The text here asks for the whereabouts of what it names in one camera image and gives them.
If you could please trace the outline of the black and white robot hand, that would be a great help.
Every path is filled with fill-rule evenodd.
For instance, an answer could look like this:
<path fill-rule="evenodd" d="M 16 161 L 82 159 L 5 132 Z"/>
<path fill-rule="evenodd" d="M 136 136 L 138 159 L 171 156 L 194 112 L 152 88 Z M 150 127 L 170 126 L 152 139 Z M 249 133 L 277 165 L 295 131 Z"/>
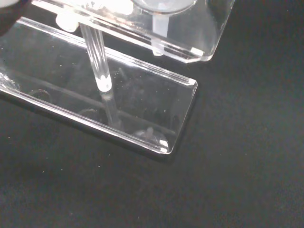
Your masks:
<path fill-rule="evenodd" d="M 19 0 L 0 0 L 0 9 L 11 7 L 18 2 Z"/>

